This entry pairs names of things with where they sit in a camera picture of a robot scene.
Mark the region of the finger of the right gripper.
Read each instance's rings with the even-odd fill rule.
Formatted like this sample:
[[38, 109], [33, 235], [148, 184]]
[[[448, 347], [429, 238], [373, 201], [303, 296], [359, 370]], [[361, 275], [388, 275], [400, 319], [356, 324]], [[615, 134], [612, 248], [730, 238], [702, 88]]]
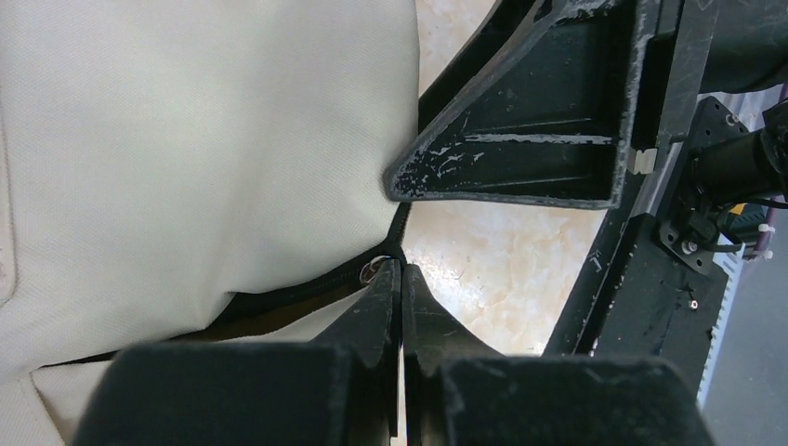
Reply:
[[466, 133], [502, 129], [515, 117], [504, 112], [496, 122], [480, 119], [503, 101], [503, 90], [518, 81], [509, 78], [526, 65], [548, 34], [546, 1], [497, 1], [466, 37], [452, 60], [434, 76], [418, 99], [419, 133]]

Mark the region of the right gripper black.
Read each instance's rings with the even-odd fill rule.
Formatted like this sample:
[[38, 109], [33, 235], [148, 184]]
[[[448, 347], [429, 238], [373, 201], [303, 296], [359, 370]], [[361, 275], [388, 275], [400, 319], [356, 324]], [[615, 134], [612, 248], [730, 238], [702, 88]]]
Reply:
[[547, 36], [480, 117], [514, 122], [418, 132], [384, 174], [391, 200], [612, 208], [629, 157], [659, 170], [698, 95], [787, 81], [784, 1], [546, 2]]

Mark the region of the beige canvas student bag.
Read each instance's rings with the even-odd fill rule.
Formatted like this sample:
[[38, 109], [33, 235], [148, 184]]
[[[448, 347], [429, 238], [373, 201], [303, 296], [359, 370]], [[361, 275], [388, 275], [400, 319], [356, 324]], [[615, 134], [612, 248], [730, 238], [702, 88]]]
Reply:
[[411, 1], [1, 5], [1, 441], [64, 445], [103, 355], [381, 244]]

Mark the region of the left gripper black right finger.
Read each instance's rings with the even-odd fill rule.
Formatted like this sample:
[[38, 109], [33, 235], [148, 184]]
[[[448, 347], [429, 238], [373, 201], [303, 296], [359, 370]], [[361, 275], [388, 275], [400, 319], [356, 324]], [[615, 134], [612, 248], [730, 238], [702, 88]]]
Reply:
[[505, 356], [402, 273], [411, 445], [711, 445], [690, 389], [647, 357]]

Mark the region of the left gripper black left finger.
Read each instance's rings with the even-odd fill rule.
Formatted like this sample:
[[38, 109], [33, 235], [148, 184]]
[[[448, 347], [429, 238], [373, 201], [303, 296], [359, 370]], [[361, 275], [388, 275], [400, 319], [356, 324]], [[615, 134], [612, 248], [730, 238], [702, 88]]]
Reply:
[[168, 342], [120, 353], [76, 445], [386, 445], [398, 427], [401, 265], [308, 342]]

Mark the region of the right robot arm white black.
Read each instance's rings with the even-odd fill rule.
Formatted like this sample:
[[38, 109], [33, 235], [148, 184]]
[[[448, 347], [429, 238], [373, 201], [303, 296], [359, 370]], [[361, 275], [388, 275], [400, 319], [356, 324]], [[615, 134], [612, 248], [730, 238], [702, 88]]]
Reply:
[[787, 109], [717, 137], [703, 93], [787, 79], [783, 1], [499, 1], [419, 102], [419, 133], [384, 175], [397, 202], [619, 204], [671, 145], [717, 203], [787, 188]]

